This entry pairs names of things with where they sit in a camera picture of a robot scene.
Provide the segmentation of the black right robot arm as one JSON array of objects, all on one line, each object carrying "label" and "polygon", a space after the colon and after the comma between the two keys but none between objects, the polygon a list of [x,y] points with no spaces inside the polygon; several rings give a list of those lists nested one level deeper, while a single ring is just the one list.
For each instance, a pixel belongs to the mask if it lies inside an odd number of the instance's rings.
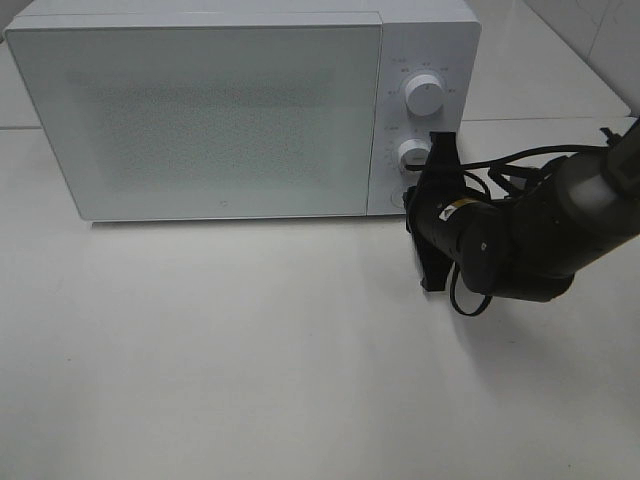
[{"label": "black right robot arm", "polygon": [[639,126],[603,129],[604,146],[541,146],[463,164],[456,136],[434,133],[403,202],[427,292],[459,281],[482,297],[548,302],[575,274],[639,234]]}]

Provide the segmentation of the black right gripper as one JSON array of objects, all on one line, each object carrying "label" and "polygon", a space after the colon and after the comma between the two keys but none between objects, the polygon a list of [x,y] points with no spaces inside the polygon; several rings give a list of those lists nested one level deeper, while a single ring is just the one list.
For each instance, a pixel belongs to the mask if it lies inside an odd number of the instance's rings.
[{"label": "black right gripper", "polygon": [[405,194],[406,223],[426,292],[443,292],[459,254],[462,228],[453,219],[454,203],[467,198],[455,132],[431,132],[431,148],[417,184]]}]

